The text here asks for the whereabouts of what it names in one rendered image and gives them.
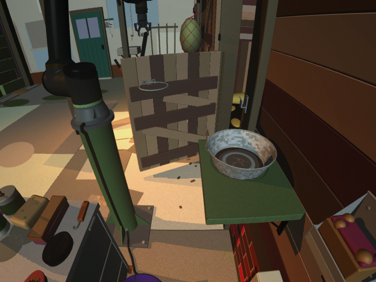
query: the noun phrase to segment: tiled floor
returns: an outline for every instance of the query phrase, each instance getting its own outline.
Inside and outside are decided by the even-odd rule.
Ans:
[[[148,248],[132,249],[138,272],[163,282],[237,281],[228,230],[205,224],[198,156],[140,172],[123,79],[100,80],[100,85],[115,113],[112,126],[133,204],[155,207]],[[71,127],[66,99],[43,99],[50,94],[42,85],[28,89],[0,99],[29,100],[23,106],[0,105],[0,186],[14,185],[24,197],[99,202],[106,219],[109,209]],[[120,249],[131,264],[128,249]]]

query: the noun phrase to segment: green table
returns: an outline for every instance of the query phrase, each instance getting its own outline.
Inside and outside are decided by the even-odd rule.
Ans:
[[[288,221],[306,213],[276,161],[255,179],[233,179],[216,169],[205,142],[198,146],[207,225],[282,222],[280,234]]]

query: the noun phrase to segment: cabinet handle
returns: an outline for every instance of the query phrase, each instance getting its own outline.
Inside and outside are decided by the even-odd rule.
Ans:
[[[92,217],[92,219],[91,219],[91,221],[90,221],[90,225],[89,225],[89,231],[92,231],[92,227],[93,227],[93,224],[94,224],[94,221],[96,220],[96,217],[95,216],[93,216]]]

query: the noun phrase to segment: wooden gate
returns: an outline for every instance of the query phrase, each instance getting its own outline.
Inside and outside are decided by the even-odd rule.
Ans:
[[[121,59],[140,171],[193,157],[217,123],[222,52],[178,53]],[[143,81],[166,82],[143,91]],[[142,86],[154,90],[166,85]]]

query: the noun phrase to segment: hoop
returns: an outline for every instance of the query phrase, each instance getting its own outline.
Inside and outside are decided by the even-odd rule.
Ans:
[[[153,81],[154,79],[152,79],[151,82],[144,82],[138,87],[138,89],[142,90],[142,91],[159,91],[159,90],[163,90],[163,89],[166,89],[167,87],[169,87],[169,84],[166,83],[166,82],[163,82],[163,81]],[[156,84],[156,83],[160,83],[160,84],[166,84],[167,86],[164,87],[164,88],[161,88],[161,89],[142,89],[140,88],[141,86],[145,86],[145,85],[150,85],[150,84]]]

